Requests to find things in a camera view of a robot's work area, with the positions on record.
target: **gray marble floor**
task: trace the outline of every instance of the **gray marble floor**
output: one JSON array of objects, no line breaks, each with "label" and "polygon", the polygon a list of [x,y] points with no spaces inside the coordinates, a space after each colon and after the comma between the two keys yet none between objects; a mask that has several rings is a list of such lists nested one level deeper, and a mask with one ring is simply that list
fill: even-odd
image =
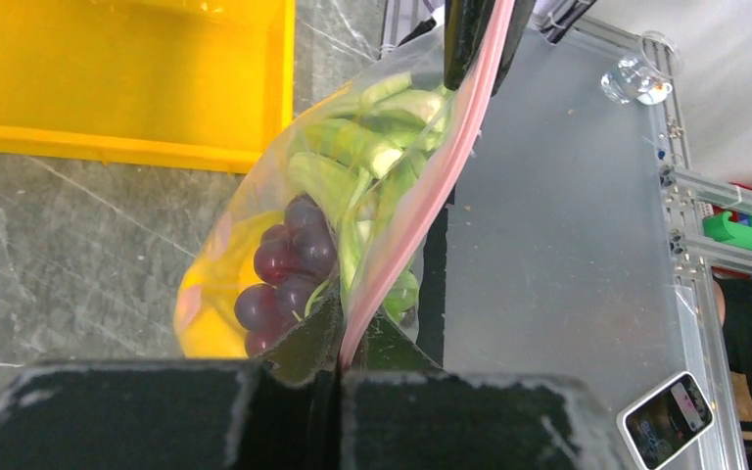
[{"label": "gray marble floor", "polygon": [[[296,112],[378,54],[384,0],[299,0]],[[49,358],[180,355],[174,295],[240,177],[0,154],[0,388]]]}]

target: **glass cup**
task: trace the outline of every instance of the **glass cup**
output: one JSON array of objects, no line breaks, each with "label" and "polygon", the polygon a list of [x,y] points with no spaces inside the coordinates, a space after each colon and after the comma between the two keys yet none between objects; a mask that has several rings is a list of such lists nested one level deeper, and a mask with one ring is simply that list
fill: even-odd
[{"label": "glass cup", "polygon": [[629,103],[666,86],[681,69],[682,54],[673,41],[660,32],[646,31],[638,37],[636,49],[601,77],[601,88],[610,100]]}]

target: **smartphone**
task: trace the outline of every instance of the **smartphone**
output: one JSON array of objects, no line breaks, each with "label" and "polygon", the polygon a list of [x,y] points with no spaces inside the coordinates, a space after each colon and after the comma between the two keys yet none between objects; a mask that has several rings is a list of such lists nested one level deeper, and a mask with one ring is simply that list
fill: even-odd
[{"label": "smartphone", "polygon": [[618,428],[639,468],[656,470],[710,429],[711,410],[696,379],[680,372],[618,414]]}]

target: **green vegetable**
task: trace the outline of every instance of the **green vegetable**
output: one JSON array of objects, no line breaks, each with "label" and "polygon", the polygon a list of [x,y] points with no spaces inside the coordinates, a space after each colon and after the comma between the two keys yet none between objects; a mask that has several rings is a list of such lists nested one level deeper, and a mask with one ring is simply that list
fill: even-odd
[{"label": "green vegetable", "polygon": [[446,85],[444,83],[440,83],[440,86],[437,87],[436,91],[437,93],[445,96],[446,98],[449,97],[451,93],[453,93],[451,90],[446,88]]},{"label": "green vegetable", "polygon": [[443,135],[440,132],[426,132],[424,126],[408,122],[407,120],[364,117],[362,124],[374,132],[383,134],[388,140],[404,149],[416,147],[431,151],[439,147],[443,142]]},{"label": "green vegetable", "polygon": [[446,130],[447,122],[437,117],[446,103],[446,98],[439,93],[405,90],[379,102],[368,115],[415,123],[421,127],[433,123],[432,130],[442,133]]},{"label": "green vegetable", "polygon": [[324,118],[353,118],[361,115],[364,108],[359,94],[348,92],[333,98],[320,110]]},{"label": "green vegetable", "polygon": [[292,157],[301,152],[309,152],[309,143],[303,134],[295,133],[290,140],[290,146],[287,148],[287,155]]},{"label": "green vegetable", "polygon": [[304,306],[304,318],[307,318],[312,313],[312,306],[321,300],[321,294],[324,293],[324,290],[327,289],[329,285],[330,280],[324,279],[324,282],[318,284],[318,287],[312,291],[312,294],[309,296],[309,299],[306,300],[306,305]]},{"label": "green vegetable", "polygon": [[370,108],[385,98],[395,95],[410,86],[412,76],[409,71],[391,75],[374,83],[361,92],[359,103],[363,109]]},{"label": "green vegetable", "polygon": [[339,276],[342,280],[342,293],[350,291],[355,271],[361,262],[363,245],[358,237],[358,227],[352,217],[345,216],[339,224],[336,236],[339,243]]},{"label": "green vegetable", "polygon": [[425,164],[428,162],[428,158],[418,149],[410,149],[405,151],[403,160],[410,166],[413,175],[416,179],[422,176],[422,171],[425,170]]},{"label": "green vegetable", "polygon": [[347,119],[325,119],[307,125],[303,133],[312,151],[350,168],[364,166],[379,179],[385,177],[402,156],[398,145]]},{"label": "green vegetable", "polygon": [[349,169],[310,152],[290,158],[287,177],[321,207],[332,227],[341,221],[358,187],[358,179]]},{"label": "green vegetable", "polygon": [[374,234],[379,234],[391,223],[397,205],[404,193],[416,184],[418,178],[409,163],[402,161],[381,181],[379,186],[379,206],[374,221]]},{"label": "green vegetable", "polygon": [[358,242],[361,246],[367,246],[370,244],[371,228],[373,227],[372,220],[360,220],[355,223],[355,228],[358,231]]},{"label": "green vegetable", "polygon": [[356,208],[356,220],[370,221],[376,217],[376,210],[378,209],[378,198],[374,193],[365,194],[362,198],[364,204],[359,204]]},{"label": "green vegetable", "polygon": [[391,287],[382,307],[396,323],[402,316],[419,302],[419,281],[409,270],[404,270]]},{"label": "green vegetable", "polygon": [[350,203],[348,204],[348,209],[353,209],[358,206],[359,200],[368,199],[365,193],[367,192],[367,188],[369,188],[372,183],[373,177],[370,175],[370,173],[364,169],[361,169],[358,172],[358,178],[355,182],[355,190],[352,192],[352,197],[350,199]]}]

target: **sliced cucumber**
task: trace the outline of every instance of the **sliced cucumber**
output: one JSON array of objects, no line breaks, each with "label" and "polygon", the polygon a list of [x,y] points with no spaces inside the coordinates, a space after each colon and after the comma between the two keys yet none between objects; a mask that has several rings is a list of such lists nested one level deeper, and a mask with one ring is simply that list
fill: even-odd
[{"label": "sliced cucumber", "polygon": [[399,323],[404,313],[419,302],[419,281],[409,270],[404,270],[394,283],[387,297],[382,302],[382,307],[388,316]]},{"label": "sliced cucumber", "polygon": [[437,118],[446,106],[443,95],[424,90],[405,90],[386,98],[367,113],[372,118],[388,118],[410,122],[422,127],[433,123],[435,132],[444,132],[446,120]]},{"label": "sliced cucumber", "polygon": [[361,262],[362,246],[358,240],[358,230],[352,217],[344,217],[336,231],[339,243],[339,275],[342,289],[348,293],[353,287],[355,271]]},{"label": "sliced cucumber", "polygon": [[404,161],[379,183],[379,206],[373,221],[373,236],[378,237],[390,225],[400,199],[416,184],[416,174],[410,165]]},{"label": "sliced cucumber", "polygon": [[379,179],[402,156],[401,147],[347,119],[332,118],[309,124],[303,133],[312,151],[352,169],[364,167]]},{"label": "sliced cucumber", "polygon": [[412,82],[413,79],[409,71],[391,75],[365,88],[359,97],[359,104],[366,110],[385,98],[406,89]]},{"label": "sliced cucumber", "polygon": [[358,232],[358,240],[361,242],[362,246],[367,246],[370,244],[370,229],[373,226],[372,220],[360,220],[355,223],[355,228]]},{"label": "sliced cucumber", "polygon": [[364,117],[362,125],[385,136],[386,139],[407,149],[416,147],[431,151],[443,142],[443,135],[432,130],[425,130],[424,125],[409,122],[406,119],[386,117]]},{"label": "sliced cucumber", "polygon": [[428,163],[428,157],[426,157],[426,155],[419,149],[409,149],[405,151],[402,160],[407,162],[407,165],[410,166],[416,179],[419,179],[422,176],[422,171],[425,170],[425,165]]},{"label": "sliced cucumber", "polygon": [[358,186],[358,178],[348,168],[310,152],[299,152],[290,158],[287,177],[321,207],[334,228],[348,210]]}]

